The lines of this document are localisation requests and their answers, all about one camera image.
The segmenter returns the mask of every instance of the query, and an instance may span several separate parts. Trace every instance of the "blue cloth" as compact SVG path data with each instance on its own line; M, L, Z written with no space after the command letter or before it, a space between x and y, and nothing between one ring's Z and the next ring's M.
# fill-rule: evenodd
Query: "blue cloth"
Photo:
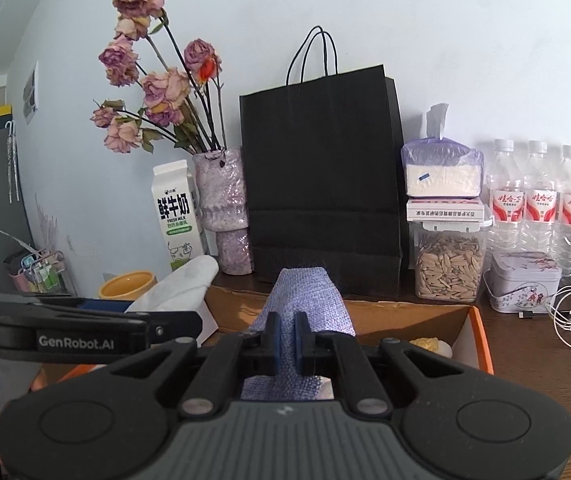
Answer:
M355 335L350 316L328 273L321 267L283 269L266 304L250 325L250 330L263 330L269 312L281 316L281 361L275 377L257 376L246 379L242 399L246 400L312 400L321 378L303 377L296 372L294 356L294 313L308 315L313 332L334 330Z

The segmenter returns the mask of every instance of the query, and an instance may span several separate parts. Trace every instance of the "black paper bag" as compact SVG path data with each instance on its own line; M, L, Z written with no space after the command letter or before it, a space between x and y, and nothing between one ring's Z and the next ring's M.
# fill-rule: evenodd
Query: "black paper bag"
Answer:
M327 60L328 33L318 28ZM408 244L403 134L383 66L287 84L240 104L258 279L322 266L344 294L396 297Z

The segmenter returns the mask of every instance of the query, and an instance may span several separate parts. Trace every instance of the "white logo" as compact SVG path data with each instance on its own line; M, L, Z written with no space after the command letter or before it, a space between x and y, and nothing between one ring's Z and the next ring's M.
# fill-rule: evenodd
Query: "white logo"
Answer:
M72 348L77 350L114 350L114 339L104 339L99 342L98 339L72 339L71 337L48 337L42 335L39 337L39 345L46 348Z
M283 416L288 416L292 412L294 412L294 408L292 406L284 406L283 408L279 408L277 410L277 413Z

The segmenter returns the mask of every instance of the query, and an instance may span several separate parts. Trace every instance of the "gray ribbed panel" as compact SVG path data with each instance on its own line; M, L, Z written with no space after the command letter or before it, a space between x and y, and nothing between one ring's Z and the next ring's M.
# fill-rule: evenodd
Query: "gray ribbed panel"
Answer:
M347 416L336 401L233 402L185 424L132 480L439 480L384 424Z

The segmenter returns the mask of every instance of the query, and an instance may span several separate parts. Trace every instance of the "sunflower seeds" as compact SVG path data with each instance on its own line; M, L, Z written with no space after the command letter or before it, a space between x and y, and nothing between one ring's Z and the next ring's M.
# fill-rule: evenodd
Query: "sunflower seeds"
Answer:
M475 237L430 233L419 244L417 295L427 300L473 301L485 248Z

